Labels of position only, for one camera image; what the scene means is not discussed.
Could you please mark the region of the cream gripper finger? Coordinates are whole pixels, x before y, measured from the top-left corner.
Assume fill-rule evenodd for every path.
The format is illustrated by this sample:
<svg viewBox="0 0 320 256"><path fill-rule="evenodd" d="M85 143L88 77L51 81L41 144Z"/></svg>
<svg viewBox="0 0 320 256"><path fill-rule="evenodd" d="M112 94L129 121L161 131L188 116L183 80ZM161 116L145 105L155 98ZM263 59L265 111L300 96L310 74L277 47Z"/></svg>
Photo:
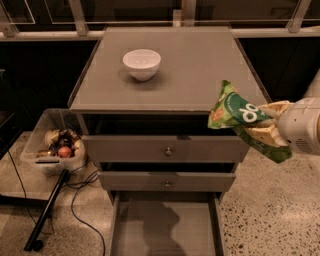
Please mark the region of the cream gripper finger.
<svg viewBox="0 0 320 256"><path fill-rule="evenodd" d="M286 141L281 137L278 128L271 125L267 128L246 128L245 131L254 139L273 147L285 147Z"/></svg>
<svg viewBox="0 0 320 256"><path fill-rule="evenodd" d="M293 105L289 101L277 101L265 105L260 105L259 109L263 111L267 116L278 120L281 115Z"/></svg>

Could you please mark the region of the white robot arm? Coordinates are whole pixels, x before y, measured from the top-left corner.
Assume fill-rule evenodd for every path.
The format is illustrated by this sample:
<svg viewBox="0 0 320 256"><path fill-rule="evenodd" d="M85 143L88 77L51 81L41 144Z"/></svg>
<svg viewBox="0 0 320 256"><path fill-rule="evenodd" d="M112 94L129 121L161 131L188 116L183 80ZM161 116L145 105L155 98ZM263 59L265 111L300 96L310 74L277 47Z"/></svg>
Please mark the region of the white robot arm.
<svg viewBox="0 0 320 256"><path fill-rule="evenodd" d="M261 105L272 121L245 131L254 139L274 147L288 146L302 154L320 154L319 72L299 101Z"/></svg>

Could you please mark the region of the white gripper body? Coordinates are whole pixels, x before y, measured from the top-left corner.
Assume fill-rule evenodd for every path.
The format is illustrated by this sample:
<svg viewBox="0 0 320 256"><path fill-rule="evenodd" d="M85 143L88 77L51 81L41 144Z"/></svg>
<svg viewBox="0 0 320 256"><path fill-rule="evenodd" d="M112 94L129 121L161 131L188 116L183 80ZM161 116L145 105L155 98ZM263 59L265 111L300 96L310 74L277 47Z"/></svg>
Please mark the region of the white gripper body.
<svg viewBox="0 0 320 256"><path fill-rule="evenodd" d="M289 107L278 121L278 130L292 151L320 155L320 98L304 98Z"/></svg>

